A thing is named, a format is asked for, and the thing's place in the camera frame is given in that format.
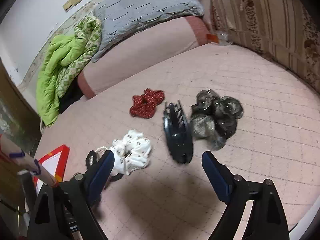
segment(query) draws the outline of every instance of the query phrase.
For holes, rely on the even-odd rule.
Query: patterned scrunchie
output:
[[[141,96],[133,96],[133,106],[130,108],[132,116],[151,118],[155,114],[156,106],[164,100],[162,90],[151,90],[147,88]]]

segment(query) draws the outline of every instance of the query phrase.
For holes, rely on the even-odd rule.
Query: wall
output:
[[[0,24],[0,57],[16,86],[22,83],[48,38],[91,0],[83,0],[65,12],[62,6],[67,1],[17,0]],[[36,110],[35,89],[25,88],[21,92]]]

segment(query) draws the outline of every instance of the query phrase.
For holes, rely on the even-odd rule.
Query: patterned pillow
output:
[[[212,0],[217,30],[284,65],[320,93],[320,33],[299,0]]]

